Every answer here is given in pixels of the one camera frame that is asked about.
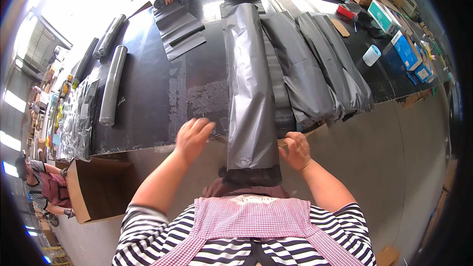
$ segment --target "black work table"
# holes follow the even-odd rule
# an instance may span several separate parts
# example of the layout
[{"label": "black work table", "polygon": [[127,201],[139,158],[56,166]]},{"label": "black work table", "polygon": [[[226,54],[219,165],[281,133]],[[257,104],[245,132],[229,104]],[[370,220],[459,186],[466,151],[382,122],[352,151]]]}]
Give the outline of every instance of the black work table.
[{"label": "black work table", "polygon": [[[226,0],[177,1],[205,25],[202,33],[206,42],[169,62],[152,8],[131,17],[112,46],[122,44],[128,48],[118,92],[115,125],[112,127],[99,124],[98,119],[113,52],[89,64],[90,70],[101,67],[91,140],[92,155],[173,144],[181,125],[193,117],[205,116],[217,122],[211,136],[228,134],[226,50],[220,18],[220,4]],[[431,84],[417,80],[417,85],[414,85],[393,49],[391,37],[373,39],[360,25],[357,27],[358,33],[355,33],[352,21],[335,14],[337,3],[333,0],[261,1],[268,15],[287,10],[292,17],[296,17],[308,11],[328,14],[342,22],[350,32],[350,36],[343,41],[369,84],[375,103],[405,97],[448,80],[441,63],[434,61],[438,77]],[[420,29],[414,25],[412,27],[417,36],[422,36]],[[381,50],[382,56],[372,67],[368,67],[362,56],[371,44]]]}]

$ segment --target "striped shirt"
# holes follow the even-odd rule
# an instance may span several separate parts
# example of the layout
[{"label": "striped shirt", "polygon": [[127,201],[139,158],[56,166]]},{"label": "striped shirt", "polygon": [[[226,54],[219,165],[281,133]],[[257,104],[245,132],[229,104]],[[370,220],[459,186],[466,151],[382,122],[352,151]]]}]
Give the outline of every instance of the striped shirt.
[{"label": "striped shirt", "polygon": [[28,185],[28,191],[30,192],[31,198],[36,202],[38,207],[40,209],[45,210],[46,206],[48,205],[48,198],[44,195],[41,194],[43,190],[43,180],[41,178],[41,175],[39,174],[40,172],[45,173],[46,169],[44,168],[44,163],[37,161],[37,160],[30,160],[29,164],[31,166],[31,169],[33,170],[33,175],[38,181],[38,184],[36,185]]},{"label": "striped shirt", "polygon": [[[330,213],[311,205],[310,222],[318,225],[364,265],[374,266],[368,228],[357,203]],[[121,236],[112,265],[150,265],[189,236],[194,224],[194,204],[173,222],[150,208],[129,205],[121,223]],[[277,265],[329,265],[304,238],[263,238],[266,255]],[[197,265],[241,265],[251,253],[249,238],[207,240],[189,263]]]}]

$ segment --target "rolled plastic bag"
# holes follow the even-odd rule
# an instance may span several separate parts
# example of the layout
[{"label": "rolled plastic bag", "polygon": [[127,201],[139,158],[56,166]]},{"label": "rolled plastic bag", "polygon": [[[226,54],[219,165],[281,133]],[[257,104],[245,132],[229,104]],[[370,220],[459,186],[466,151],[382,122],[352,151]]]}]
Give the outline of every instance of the rolled plastic bag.
[{"label": "rolled plastic bag", "polygon": [[115,19],[116,19],[116,18],[114,18],[114,19],[110,22],[109,26],[108,26],[107,29],[105,30],[105,33],[102,35],[102,38],[100,38],[100,40],[97,42],[97,45],[95,45],[94,52],[92,53],[92,58],[94,58],[95,60],[100,60],[100,59],[102,58],[102,55],[100,55],[100,54],[98,53],[98,49],[99,49],[100,45],[102,45],[103,39],[105,38],[105,35],[107,35],[108,30],[110,30],[110,27],[112,26],[112,24],[115,22]]},{"label": "rolled plastic bag", "polygon": [[104,126],[111,127],[115,124],[118,88],[120,87],[121,72],[123,71],[127,52],[128,49],[125,46],[118,45],[110,64],[99,118],[100,124]]},{"label": "rolled plastic bag", "polygon": [[224,183],[276,186],[281,172],[275,105],[259,14],[253,4],[242,3],[228,7],[225,15],[222,23],[230,97]]},{"label": "rolled plastic bag", "polygon": [[262,17],[261,21],[281,64],[297,123],[307,129],[323,119],[336,121],[342,117],[343,105],[325,83],[296,23],[285,13]]},{"label": "rolled plastic bag", "polygon": [[103,35],[103,40],[100,42],[100,46],[98,47],[98,55],[107,55],[110,45],[125,19],[125,15],[120,15],[118,18],[114,19],[108,31]]},{"label": "rolled plastic bag", "polygon": [[355,63],[353,63],[353,59],[350,56],[345,44],[343,43],[338,31],[335,29],[329,18],[325,15],[316,15],[313,16],[313,19],[316,21],[320,30],[325,35],[328,43],[334,50],[343,68],[352,77],[353,81],[361,90],[363,94],[361,97],[361,111],[372,111],[374,108],[374,102],[370,86],[368,86],[363,76],[361,76],[360,72],[355,67]]},{"label": "rolled plastic bag", "polygon": [[363,93],[341,65],[316,21],[309,13],[304,13],[296,18],[296,23],[307,45],[319,62],[325,81],[343,104],[345,113],[360,112]]},{"label": "rolled plastic bag", "polygon": [[79,65],[77,66],[77,70],[74,74],[74,78],[78,79],[79,81],[82,81],[82,75],[84,75],[87,65],[92,59],[92,54],[97,44],[98,44],[98,38],[92,39],[92,42],[89,44],[84,56],[79,61]]}]

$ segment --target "pink checkered apron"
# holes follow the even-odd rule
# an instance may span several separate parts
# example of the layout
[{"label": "pink checkered apron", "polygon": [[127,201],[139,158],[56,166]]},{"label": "pink checkered apron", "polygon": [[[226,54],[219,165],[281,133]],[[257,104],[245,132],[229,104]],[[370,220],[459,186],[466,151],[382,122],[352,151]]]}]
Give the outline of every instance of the pink checkered apron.
[{"label": "pink checkered apron", "polygon": [[257,203],[246,201],[247,196],[195,199],[194,226],[189,237],[152,266],[186,266],[208,239],[235,237],[305,238],[332,266],[363,266],[321,228],[311,224],[309,201],[263,198],[266,201]]}]

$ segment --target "concrete floor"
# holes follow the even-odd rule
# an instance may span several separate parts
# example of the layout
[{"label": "concrete floor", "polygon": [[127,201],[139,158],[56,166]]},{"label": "concrete floor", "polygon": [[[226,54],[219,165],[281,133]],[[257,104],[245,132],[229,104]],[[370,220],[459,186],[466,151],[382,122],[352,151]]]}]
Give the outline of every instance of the concrete floor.
[{"label": "concrete floor", "polygon": [[[401,252],[398,266],[413,257],[429,215],[441,193],[446,173],[445,138],[448,104],[443,88],[403,109],[395,101],[378,104],[332,128],[321,127],[308,139],[312,157],[340,179],[365,214],[375,253],[384,246]],[[128,153],[144,179],[172,151],[147,149]],[[170,209],[177,216],[225,165],[226,145],[212,140],[184,177]],[[301,176],[281,161],[283,187],[311,200]],[[79,225],[60,217],[54,231],[75,266],[109,265],[120,234],[121,217]]]}]

